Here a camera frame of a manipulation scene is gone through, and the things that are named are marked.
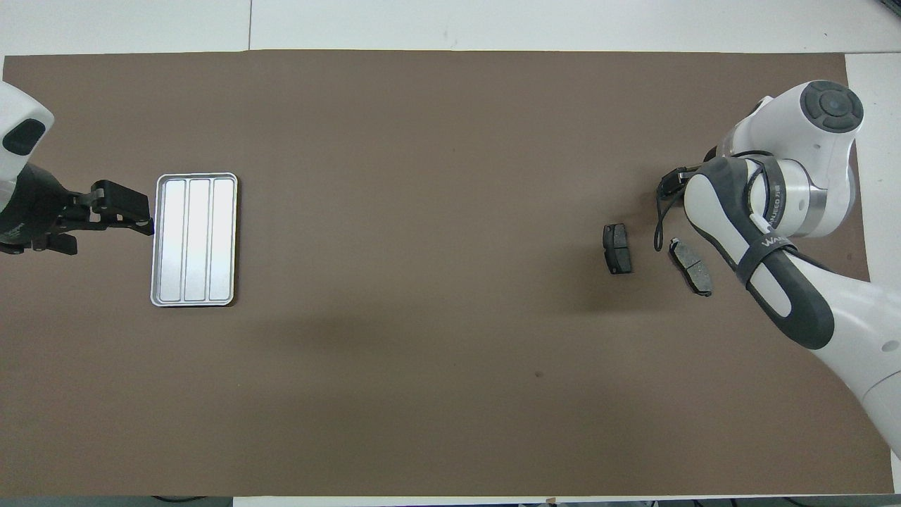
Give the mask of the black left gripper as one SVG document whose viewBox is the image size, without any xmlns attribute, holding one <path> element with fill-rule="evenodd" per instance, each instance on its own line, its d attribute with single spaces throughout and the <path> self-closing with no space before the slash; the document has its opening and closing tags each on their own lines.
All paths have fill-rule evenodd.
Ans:
<svg viewBox="0 0 901 507">
<path fill-rule="evenodd" d="M 70 192 L 47 170 L 27 163 L 14 182 L 14 189 L 1 214 L 1 250 L 10 256 L 33 251 L 77 254 L 73 230 L 130 229 L 154 235 L 149 198 L 110 180 L 92 186 L 91 208 L 100 221 L 89 220 L 91 209 L 81 202 L 83 194 Z"/>
</svg>

